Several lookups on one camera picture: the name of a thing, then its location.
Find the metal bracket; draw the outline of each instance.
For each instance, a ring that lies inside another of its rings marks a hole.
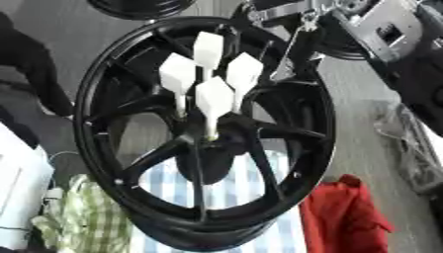
[[[423,28],[414,12],[409,1],[380,0],[362,16],[332,13],[371,56],[392,62],[409,55],[421,40]]]

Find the rim lip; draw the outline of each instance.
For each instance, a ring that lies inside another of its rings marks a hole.
[[[148,206],[144,206],[143,204],[137,203],[135,200],[126,199],[125,195],[121,192],[121,190],[117,189],[116,186],[112,183],[114,180],[109,177],[106,173],[104,173],[105,169],[102,166],[102,162],[100,162],[90,150],[90,145],[87,142],[87,125],[83,124],[79,119],[83,119],[83,113],[85,112],[85,103],[88,99],[88,93],[94,83],[97,83],[97,80],[100,80],[101,74],[107,68],[106,60],[111,59],[112,56],[121,55],[126,49],[131,48],[134,44],[139,43],[140,41],[147,38],[149,32],[152,30],[159,28],[163,25],[167,25],[174,22],[180,21],[194,21],[194,22],[210,22],[217,24],[227,24],[232,25],[234,27],[238,27],[233,24],[230,20],[225,18],[215,18],[215,17],[179,17],[173,19],[167,19],[159,21],[153,25],[147,25],[136,29],[127,35],[123,36],[116,42],[114,42],[111,46],[109,46],[104,52],[100,54],[99,57],[96,58],[94,63],[89,67],[86,72],[79,91],[77,93],[76,98],[76,109],[74,115],[74,133],[75,133],[75,141],[77,147],[79,149],[80,154],[93,178],[100,184],[100,186],[105,190],[105,192],[110,195],[114,200],[118,200],[119,205],[123,206],[125,209],[129,211],[134,211],[141,216],[144,216],[146,220],[152,222],[157,225],[171,225],[178,227],[186,227],[192,229],[199,229],[202,231],[208,230],[233,230],[233,229],[241,229],[249,226],[257,225],[260,222],[266,222],[275,219],[285,211],[292,208],[294,205],[301,202],[320,182],[322,176],[327,170],[331,160],[332,154],[335,149],[335,112],[333,108],[332,99],[328,91],[326,90],[324,83],[319,77],[316,71],[312,72],[313,77],[318,82],[318,92],[321,94],[323,109],[326,115],[329,117],[326,119],[326,124],[328,125],[327,133],[328,142],[324,145],[324,150],[322,151],[321,163],[315,162],[315,167],[321,167],[322,175],[318,179],[306,180],[302,182],[301,186],[298,187],[298,190],[293,193],[291,196],[288,196],[288,199],[292,199],[291,201],[286,201],[284,205],[279,205],[277,208],[271,208],[266,210],[265,212],[259,213],[253,217],[247,217],[242,220],[236,220],[238,222],[225,224],[222,222],[214,222],[214,223],[196,223],[194,221],[183,219],[180,217],[171,216],[165,213],[161,213],[159,211],[154,210]],[[276,41],[282,41],[281,39],[273,36]]]
[[[188,0],[186,3],[179,2],[173,7],[157,12],[123,12],[110,7],[109,5],[105,4],[103,0],[88,0],[88,3],[91,4],[98,11],[106,15],[110,15],[112,17],[125,19],[125,20],[152,20],[159,18],[167,18],[169,16],[173,16],[183,12],[184,10],[188,9],[191,5],[193,5],[195,2],[196,0]]]

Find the person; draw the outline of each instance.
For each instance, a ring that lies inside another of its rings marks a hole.
[[[0,65],[15,67],[26,76],[45,113],[71,118],[73,105],[57,82],[55,64],[48,49],[17,31],[9,17],[1,12]]]

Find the white foam block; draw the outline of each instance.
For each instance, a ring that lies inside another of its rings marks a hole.
[[[161,85],[175,94],[177,112],[186,114],[186,93],[196,81],[196,64],[192,59],[171,53],[159,69]]]
[[[194,43],[194,60],[205,69],[205,80],[212,77],[213,70],[219,68],[223,55],[223,36],[200,32]]]
[[[257,85],[263,63],[244,52],[227,67],[226,82],[235,90],[232,110],[239,113],[243,97]]]
[[[219,77],[214,77],[196,88],[196,104],[207,118],[207,135],[217,138],[219,117],[230,112],[233,103],[233,92]]]

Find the green plaid cloth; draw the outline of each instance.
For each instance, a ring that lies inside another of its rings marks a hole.
[[[32,220],[47,248],[61,253],[129,252],[132,224],[86,175],[71,179],[61,200],[50,200]]]

